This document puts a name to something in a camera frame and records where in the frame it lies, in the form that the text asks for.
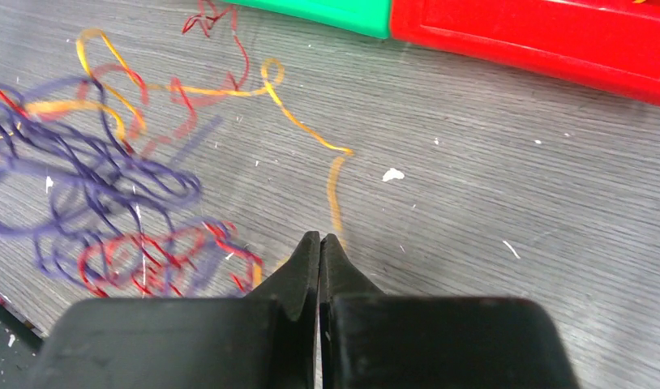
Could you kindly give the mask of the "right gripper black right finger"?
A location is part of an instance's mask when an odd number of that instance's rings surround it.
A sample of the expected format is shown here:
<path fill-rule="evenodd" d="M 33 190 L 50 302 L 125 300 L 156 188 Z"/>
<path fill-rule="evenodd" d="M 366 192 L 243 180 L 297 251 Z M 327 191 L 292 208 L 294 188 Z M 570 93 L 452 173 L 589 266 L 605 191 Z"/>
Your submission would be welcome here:
<path fill-rule="evenodd" d="M 577 388 L 551 316 L 519 297 L 383 292 L 327 235 L 319 257 L 326 388 Z"/>

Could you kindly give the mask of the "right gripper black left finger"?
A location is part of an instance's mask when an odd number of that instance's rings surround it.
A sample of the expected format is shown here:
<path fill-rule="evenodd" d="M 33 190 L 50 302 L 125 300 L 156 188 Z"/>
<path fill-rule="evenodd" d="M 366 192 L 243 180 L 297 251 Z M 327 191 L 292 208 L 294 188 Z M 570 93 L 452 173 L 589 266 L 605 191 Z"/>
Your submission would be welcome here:
<path fill-rule="evenodd" d="M 245 297 L 80 301 L 28 388 L 312 388 L 320 237 Z"/>

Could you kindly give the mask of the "green plastic bin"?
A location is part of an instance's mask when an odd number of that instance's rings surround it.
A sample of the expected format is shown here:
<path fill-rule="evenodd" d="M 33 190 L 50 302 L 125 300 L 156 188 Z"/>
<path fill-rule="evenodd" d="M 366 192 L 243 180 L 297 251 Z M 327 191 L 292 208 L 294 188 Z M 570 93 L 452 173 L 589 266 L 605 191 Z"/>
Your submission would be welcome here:
<path fill-rule="evenodd" d="M 232 0 L 230 3 L 307 19 L 379 39 L 390 36 L 390 0 Z"/>

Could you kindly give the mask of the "red plastic bin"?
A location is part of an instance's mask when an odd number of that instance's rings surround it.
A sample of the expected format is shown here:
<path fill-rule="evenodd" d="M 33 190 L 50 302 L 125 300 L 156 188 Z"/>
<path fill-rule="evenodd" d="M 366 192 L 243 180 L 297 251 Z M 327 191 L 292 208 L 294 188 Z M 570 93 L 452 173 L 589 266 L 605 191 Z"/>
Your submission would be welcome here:
<path fill-rule="evenodd" d="M 660 106 L 660 1 L 395 1 L 401 41 Z"/>

